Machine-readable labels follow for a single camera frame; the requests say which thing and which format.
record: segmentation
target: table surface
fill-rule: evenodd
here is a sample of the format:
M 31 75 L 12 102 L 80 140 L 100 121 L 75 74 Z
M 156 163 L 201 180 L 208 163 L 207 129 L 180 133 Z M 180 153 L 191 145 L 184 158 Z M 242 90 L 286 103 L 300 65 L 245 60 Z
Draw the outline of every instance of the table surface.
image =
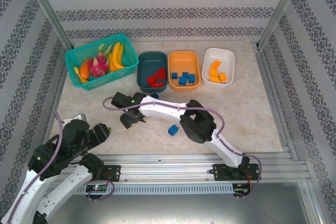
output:
M 178 42 L 133 42 L 137 54 L 145 51 L 192 50 L 199 60 L 200 73 L 205 51 L 210 47 L 224 48 L 235 54 L 234 81 L 224 90 L 212 89 L 199 84 L 195 91 L 175 92 L 167 86 L 159 93 L 161 100 L 188 102 L 197 100 L 203 107 L 218 111 L 225 119 L 224 137 L 242 152 L 282 152 L 279 136 L 261 80 L 255 55 L 249 40 L 240 41 L 178 41 Z M 168 134 L 173 122 L 161 118 L 147 117 L 146 123 L 139 122 L 128 130 L 119 121 L 122 112 L 108 111 L 101 105 L 106 97 L 116 92 L 133 96 L 141 92 L 136 84 L 136 71 L 127 77 L 86 91 L 72 85 L 67 75 L 58 106 L 62 119 L 72 118 L 79 112 L 86 115 L 90 126 L 104 123 L 111 127 L 109 138 L 92 149 L 94 154 L 187 154 L 213 153 L 202 144 L 189 140 L 178 125 L 179 132 Z M 219 118 L 214 116 L 217 127 Z M 58 134 L 54 122 L 51 135 Z

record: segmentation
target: plastic basket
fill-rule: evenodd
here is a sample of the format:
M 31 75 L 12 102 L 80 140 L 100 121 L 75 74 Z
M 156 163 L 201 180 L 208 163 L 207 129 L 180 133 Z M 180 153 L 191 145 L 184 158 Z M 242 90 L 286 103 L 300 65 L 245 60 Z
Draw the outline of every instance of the plastic basket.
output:
M 83 61 L 85 61 L 87 58 L 95 57 L 98 53 L 98 47 L 105 43 L 104 48 L 102 51 L 107 49 L 107 47 L 112 44 L 113 49 L 114 45 L 120 41 L 124 45 L 124 50 L 122 54 L 122 61 L 121 64 L 123 66 L 127 66 L 121 70 L 118 70 L 113 73 L 108 73 L 105 76 L 96 78 L 92 81 L 89 81 L 87 83 L 81 83 L 79 80 L 79 77 L 75 73 L 74 67 L 80 67 Z M 130 41 L 127 39 L 125 34 L 116 34 L 113 36 L 110 36 L 105 39 L 97 40 L 93 43 L 87 44 L 85 46 L 72 49 L 70 51 L 67 51 L 65 54 L 65 63 L 67 65 L 70 78 L 74 84 L 75 87 L 84 88 L 86 90 L 91 90 L 96 87 L 102 86 L 106 83 L 109 83 L 111 81 L 118 80 L 124 76 L 128 76 L 129 74 L 134 73 L 135 67 L 138 65 L 139 60 L 137 57 L 137 54 L 135 53 Z

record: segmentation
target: blue cube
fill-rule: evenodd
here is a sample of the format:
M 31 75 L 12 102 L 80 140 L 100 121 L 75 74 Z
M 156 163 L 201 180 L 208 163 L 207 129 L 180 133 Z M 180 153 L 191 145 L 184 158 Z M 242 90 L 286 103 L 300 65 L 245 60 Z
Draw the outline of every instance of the blue cube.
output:
M 195 75 L 193 73 L 189 74 L 188 81 L 189 83 L 195 83 Z
M 152 98 L 159 99 L 159 95 L 157 93 L 151 94 Z
M 179 77 L 179 85 L 186 85 L 187 84 L 187 78 L 181 76 Z
M 177 80 L 177 73 L 172 73 L 172 79 Z
M 168 133 L 174 136 L 179 131 L 179 127 L 173 125 L 169 128 Z

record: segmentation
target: purple cable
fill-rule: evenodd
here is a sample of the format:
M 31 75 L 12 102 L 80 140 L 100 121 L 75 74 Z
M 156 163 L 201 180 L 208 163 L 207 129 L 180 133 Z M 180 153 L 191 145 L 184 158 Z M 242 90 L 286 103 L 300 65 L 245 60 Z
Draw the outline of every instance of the purple cable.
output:
M 241 154 L 241 153 L 237 153 L 235 152 L 233 149 L 231 149 L 229 146 L 227 146 L 224 141 L 221 139 L 221 137 L 219 136 L 220 133 L 222 132 L 222 130 L 224 129 L 224 126 L 225 126 L 225 121 L 224 121 L 224 118 L 221 116 L 221 114 L 219 114 L 217 111 L 214 111 L 212 109 L 208 109 L 208 108 L 201 108 L 201 107 L 178 107 L 178 106 L 174 106 L 174 105 L 169 105 L 169 104 L 165 104 L 165 103 L 162 103 L 162 102 L 144 102 L 144 103 L 141 103 L 141 104 L 135 104 L 135 105 L 132 105 L 132 106 L 128 106 L 128 107 L 125 107 L 125 108 L 109 108 L 105 105 L 105 102 L 109 99 L 113 99 L 113 97 L 107 97 L 104 101 L 103 101 L 103 107 L 107 110 L 113 110 L 113 111 L 121 111 L 121 110 L 129 110 L 129 109 L 134 109 L 134 108 L 138 108 L 140 106 L 145 106 L 145 105 L 161 105 L 161 106 L 165 106 L 165 107 L 168 107 L 168 108 L 172 108 L 172 109 L 177 109 L 177 110 L 203 110 L 203 111 L 208 111 L 208 112 L 211 112 L 211 113 L 214 113 L 216 114 L 220 120 L 222 121 L 222 126 L 220 127 L 220 129 L 218 130 L 216 136 L 218 137 L 219 141 L 224 145 L 225 148 L 227 148 L 230 152 L 238 155 L 238 156 L 241 156 L 241 157 L 252 157 L 254 158 L 258 164 L 259 164 L 259 174 L 258 174 L 258 179 L 256 181 L 256 185 L 254 186 L 254 188 L 252 189 L 252 191 L 246 195 L 245 197 L 248 197 L 255 189 L 256 187 L 258 186 L 259 184 L 259 181 L 261 179 L 261 161 L 258 157 L 254 156 L 254 155 L 247 155 L 247 154 Z
M 89 182 L 87 182 L 87 183 L 85 183 L 84 185 L 89 185 L 89 184 L 95 184 L 95 183 L 101 183 L 101 182 L 104 182 L 104 183 L 110 183 L 111 185 L 112 185 L 112 190 L 111 190 L 111 192 L 109 193 L 109 194 L 107 194 L 107 195 L 105 195 L 105 196 L 103 196 L 103 197 L 101 197 L 101 198 L 99 198 L 99 199 L 92 199 L 92 198 L 90 198 L 90 194 L 91 193 L 94 193 L 95 191 L 93 190 L 93 191 L 89 191 L 89 194 L 88 194 L 88 198 L 89 198 L 89 201 L 91 201 L 91 200 L 93 200 L 93 201 L 101 201 L 101 200 L 103 200 L 103 199 L 106 199 L 106 198 L 108 198 L 108 197 L 110 197 L 113 193 L 114 193 L 114 190 L 115 190 L 115 186 L 114 186 L 114 183 L 112 183 L 111 181 L 109 181 L 109 180 L 93 180 L 93 181 L 89 181 Z
M 61 143 L 62 143 L 62 135 L 63 135 L 63 129 L 62 129 L 62 122 L 61 122 L 61 118 L 58 114 L 58 112 L 56 111 L 55 112 L 55 118 L 57 119 L 58 121 L 58 126 L 59 126 L 59 141 L 58 141 L 58 144 L 56 146 L 56 150 L 54 152 L 54 154 L 52 155 L 51 159 L 49 160 L 48 164 L 46 164 L 46 166 L 33 178 L 33 180 L 26 186 L 26 188 L 23 190 L 22 194 L 20 195 L 20 197 L 18 198 L 18 200 L 15 202 L 15 205 L 13 207 L 13 210 L 12 212 L 10 213 L 9 215 L 9 218 L 8 218 L 8 221 L 7 221 L 7 224 L 10 224 L 12 219 L 13 219 L 13 216 L 14 216 L 14 213 L 15 211 L 17 210 L 20 202 L 22 201 L 23 197 L 26 195 L 26 193 L 28 192 L 28 190 L 31 188 L 31 186 L 33 185 L 33 183 L 48 169 L 48 167 L 53 163 L 53 161 L 55 160 L 56 156 L 57 156 L 57 153 L 61 147 Z

